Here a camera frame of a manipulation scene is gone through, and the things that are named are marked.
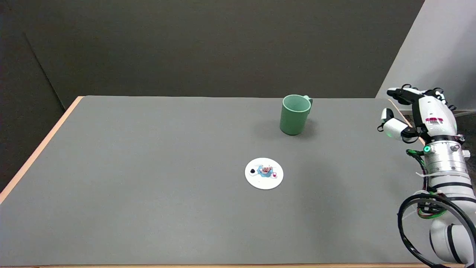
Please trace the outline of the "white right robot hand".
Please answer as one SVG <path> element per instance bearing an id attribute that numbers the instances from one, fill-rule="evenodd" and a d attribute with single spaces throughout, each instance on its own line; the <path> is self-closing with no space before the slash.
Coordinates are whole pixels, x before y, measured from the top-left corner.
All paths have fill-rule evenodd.
<path id="1" fill-rule="evenodd" d="M 400 105 L 411 106 L 414 126 L 399 120 L 390 108 L 385 108 L 377 128 L 379 132 L 406 144 L 413 144 L 417 139 L 421 139 L 424 144 L 437 141 L 465 142 L 464 136 L 457 132 L 453 114 L 456 107 L 448 104 L 441 88 L 418 90 L 410 84 L 404 84 L 389 88 L 386 93 Z"/>

